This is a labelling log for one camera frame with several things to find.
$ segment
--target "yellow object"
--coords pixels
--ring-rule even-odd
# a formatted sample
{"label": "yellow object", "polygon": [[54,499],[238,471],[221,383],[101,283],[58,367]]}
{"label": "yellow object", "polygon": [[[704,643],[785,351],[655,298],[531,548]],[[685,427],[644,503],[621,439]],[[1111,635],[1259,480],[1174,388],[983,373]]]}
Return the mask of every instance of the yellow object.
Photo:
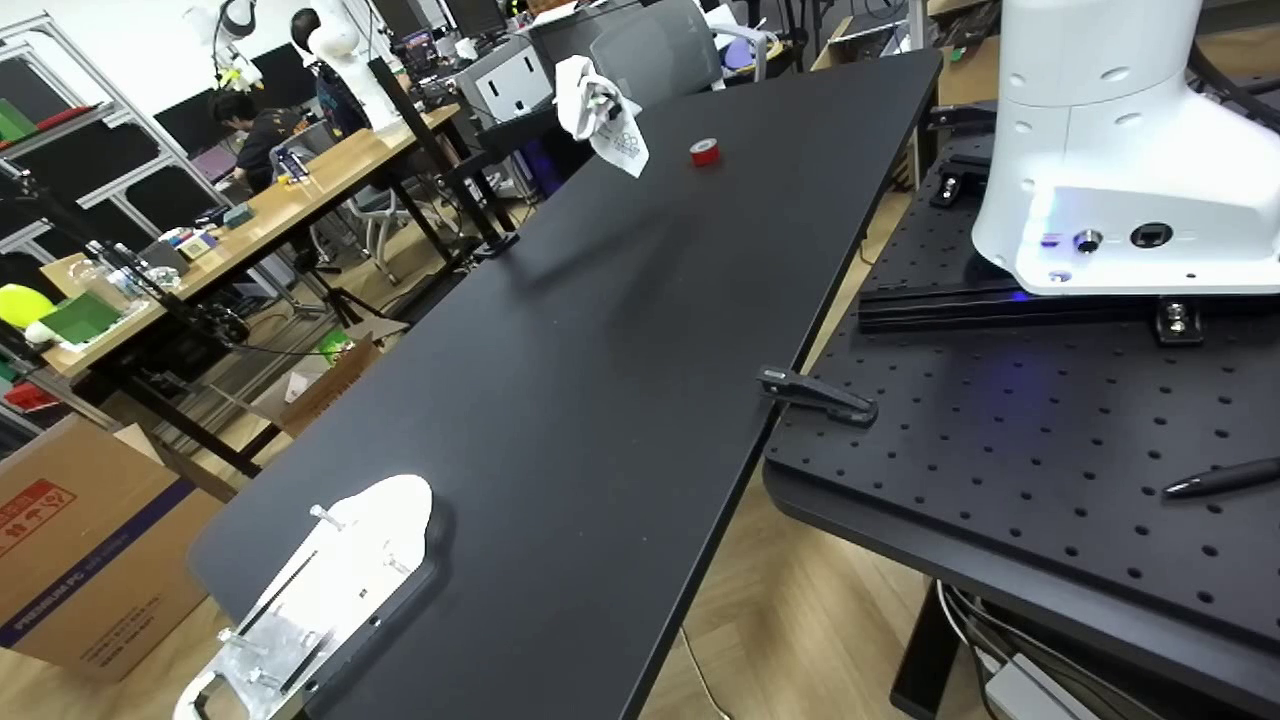
{"label": "yellow object", "polygon": [[26,329],[52,310],[52,298],[31,291],[26,283],[0,283],[0,325]]}

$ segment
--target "white cloth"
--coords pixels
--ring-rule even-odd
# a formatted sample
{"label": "white cloth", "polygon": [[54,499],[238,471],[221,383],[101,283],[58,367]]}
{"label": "white cloth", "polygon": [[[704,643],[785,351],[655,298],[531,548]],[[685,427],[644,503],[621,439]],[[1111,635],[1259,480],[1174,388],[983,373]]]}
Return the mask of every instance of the white cloth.
{"label": "white cloth", "polygon": [[557,121],[573,139],[586,139],[595,157],[628,174],[649,162],[638,136],[638,102],[632,102],[586,57],[557,62]]}

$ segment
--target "metal rack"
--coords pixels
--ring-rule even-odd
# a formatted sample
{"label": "metal rack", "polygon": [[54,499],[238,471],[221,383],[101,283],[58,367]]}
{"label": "metal rack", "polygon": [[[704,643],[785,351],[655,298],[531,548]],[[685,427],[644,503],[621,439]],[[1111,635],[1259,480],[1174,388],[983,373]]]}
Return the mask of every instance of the metal rack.
{"label": "metal rack", "polygon": [[[48,35],[107,100],[95,102],[93,112],[58,123],[58,128],[48,128],[16,146],[4,146],[0,157],[4,158],[21,158],[21,157],[31,157],[38,146],[52,146],[93,123],[104,123],[104,128],[122,128],[122,123],[136,123],[151,145],[157,145],[157,157],[141,157],[136,168],[111,174],[107,185],[93,188],[93,191],[81,191],[76,202],[85,213],[101,206],[101,202],[111,202],[120,217],[129,217],[141,231],[147,235],[158,235],[158,220],[151,220],[147,213],[136,206],[136,198],[129,198],[129,188],[136,188],[141,179],[151,179],[157,172],[182,172],[190,179],[190,188],[200,188],[209,195],[209,202],[214,198],[214,188],[188,162],[182,146],[151,121],[143,114],[136,102],[129,102],[129,96],[101,71],[93,69],[93,58],[54,29],[54,18],[42,10],[42,15],[31,15],[31,18],[21,18],[21,22],[4,22],[0,29],[0,58],[4,57],[25,57],[26,69],[66,102],[85,102],[85,96],[76,96],[73,82],[65,82],[31,47],[31,38],[25,35]],[[16,231],[9,231],[0,239],[0,250],[26,250],[35,260],[52,260],[52,250],[38,244],[42,235],[52,231],[48,220],[31,220]]]}

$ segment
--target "white wall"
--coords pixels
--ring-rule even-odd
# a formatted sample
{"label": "white wall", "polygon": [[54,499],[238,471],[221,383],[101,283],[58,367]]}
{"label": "white wall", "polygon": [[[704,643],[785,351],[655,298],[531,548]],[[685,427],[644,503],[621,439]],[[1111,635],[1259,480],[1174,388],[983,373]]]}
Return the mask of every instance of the white wall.
{"label": "white wall", "polygon": [[[147,114],[202,90],[213,82],[209,45],[182,15],[214,10],[221,0],[0,0],[0,22],[48,10],[65,35]],[[289,45],[289,15],[307,0],[260,0],[255,32],[238,38],[245,57]],[[348,0],[356,22],[369,18],[365,0]],[[76,90],[93,90],[85,76],[58,62]]]}

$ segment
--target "black tabletop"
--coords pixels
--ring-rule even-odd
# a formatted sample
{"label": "black tabletop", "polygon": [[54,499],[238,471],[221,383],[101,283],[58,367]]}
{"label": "black tabletop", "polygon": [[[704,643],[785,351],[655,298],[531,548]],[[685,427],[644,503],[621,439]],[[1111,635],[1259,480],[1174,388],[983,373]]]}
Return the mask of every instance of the black tabletop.
{"label": "black tabletop", "polygon": [[[299,435],[196,548],[232,612],[307,503],[419,471],[434,579],[325,716],[628,716],[735,508],[935,58],[644,112],[638,179],[592,158]],[[724,162],[689,168],[716,136]]]}
{"label": "black tabletop", "polygon": [[[971,206],[915,198],[865,291],[993,286]],[[866,431],[788,413],[781,508],[1249,711],[1280,709],[1280,487],[1161,487],[1277,457],[1280,321],[1206,315],[860,332],[815,375],[881,400]]]}

